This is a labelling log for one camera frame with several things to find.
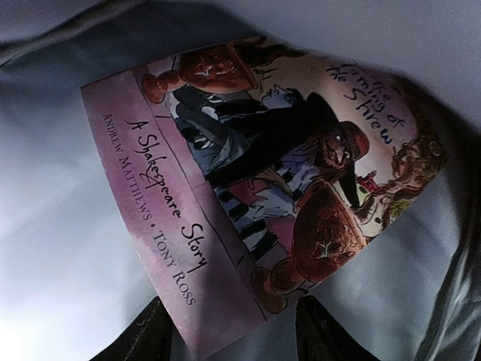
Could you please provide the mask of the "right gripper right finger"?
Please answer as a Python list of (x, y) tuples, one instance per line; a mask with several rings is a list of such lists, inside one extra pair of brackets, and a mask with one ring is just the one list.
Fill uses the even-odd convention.
[(298, 360), (375, 361), (314, 296), (298, 300), (295, 314)]

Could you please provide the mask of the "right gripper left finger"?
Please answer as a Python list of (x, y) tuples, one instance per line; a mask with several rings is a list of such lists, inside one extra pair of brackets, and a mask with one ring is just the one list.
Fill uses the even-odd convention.
[(91, 361), (169, 361), (173, 323), (156, 296), (124, 332)]

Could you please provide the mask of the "navy blue student backpack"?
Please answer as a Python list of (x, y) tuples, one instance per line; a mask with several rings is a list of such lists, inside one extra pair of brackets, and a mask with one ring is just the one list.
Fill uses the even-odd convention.
[(478, 1), (3, 1), (1, 358), (88, 360), (154, 297), (80, 88), (257, 32), (416, 82), (449, 164), (316, 296), (381, 360), (480, 341)]

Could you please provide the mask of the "Taming of the Shrew book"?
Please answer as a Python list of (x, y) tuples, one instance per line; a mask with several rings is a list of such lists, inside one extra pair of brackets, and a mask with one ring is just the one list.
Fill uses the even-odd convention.
[(447, 161), (402, 79), (264, 37), (81, 94), (141, 262), (199, 357), (350, 261)]

